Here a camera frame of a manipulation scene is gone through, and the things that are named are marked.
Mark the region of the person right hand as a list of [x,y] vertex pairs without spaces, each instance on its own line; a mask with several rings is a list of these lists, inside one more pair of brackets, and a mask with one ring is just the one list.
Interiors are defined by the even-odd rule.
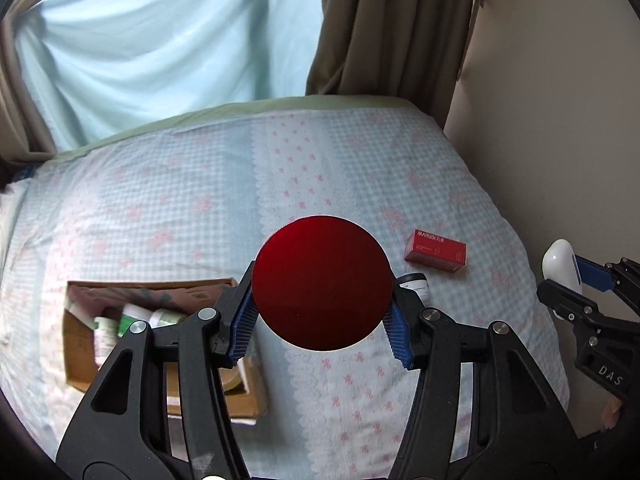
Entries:
[[601,424],[604,430],[611,430],[616,426],[620,419],[622,406],[623,402],[617,396],[608,398],[601,415]]

